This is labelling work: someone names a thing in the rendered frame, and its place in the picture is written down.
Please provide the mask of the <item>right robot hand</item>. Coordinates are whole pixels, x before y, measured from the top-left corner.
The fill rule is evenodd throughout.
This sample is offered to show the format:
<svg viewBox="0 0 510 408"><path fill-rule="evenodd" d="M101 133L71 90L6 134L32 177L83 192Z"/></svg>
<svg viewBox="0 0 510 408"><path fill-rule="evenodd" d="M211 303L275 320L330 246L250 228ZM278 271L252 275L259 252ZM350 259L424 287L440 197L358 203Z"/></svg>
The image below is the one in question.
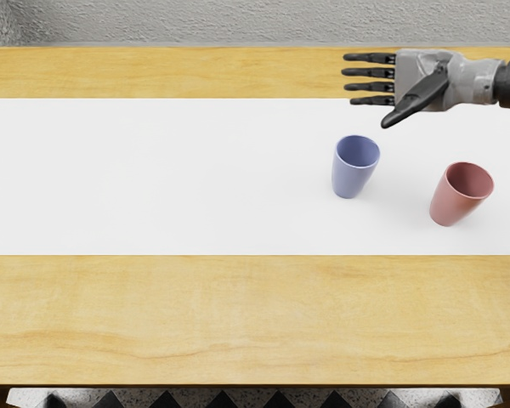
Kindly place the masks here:
<svg viewBox="0 0 510 408"><path fill-rule="evenodd" d="M468 59L443 49L402 48L392 53L349 53L348 62L374 63L374 67L346 67L346 77L368 77L349 83L346 91L371 95L352 98L352 105L388 105L393 110L381 120L391 128L420 111L441 112L459 104L493 105L496 79L507 67L502 59Z"/></svg>

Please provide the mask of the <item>lavender blue cup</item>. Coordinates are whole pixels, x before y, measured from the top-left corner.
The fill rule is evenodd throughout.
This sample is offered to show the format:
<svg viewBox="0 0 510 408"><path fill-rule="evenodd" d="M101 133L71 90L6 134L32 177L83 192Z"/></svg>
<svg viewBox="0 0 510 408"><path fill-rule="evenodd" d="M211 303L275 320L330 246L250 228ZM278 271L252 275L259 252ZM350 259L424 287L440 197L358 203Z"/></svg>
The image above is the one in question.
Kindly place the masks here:
<svg viewBox="0 0 510 408"><path fill-rule="evenodd" d="M349 135L335 147L331 186L334 193L345 199L355 198L365 187L380 159L378 145L365 136Z"/></svg>

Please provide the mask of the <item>dusty pink cup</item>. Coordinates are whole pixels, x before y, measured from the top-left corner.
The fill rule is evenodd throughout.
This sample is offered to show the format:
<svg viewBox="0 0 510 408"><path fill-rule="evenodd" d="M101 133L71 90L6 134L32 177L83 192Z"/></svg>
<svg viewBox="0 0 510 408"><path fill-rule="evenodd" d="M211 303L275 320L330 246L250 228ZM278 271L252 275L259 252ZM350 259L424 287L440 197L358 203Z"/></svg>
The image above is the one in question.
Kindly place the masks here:
<svg viewBox="0 0 510 408"><path fill-rule="evenodd" d="M494 180L482 167L455 162L443 173L429 207L431 219L452 226L472 213L494 190Z"/></svg>

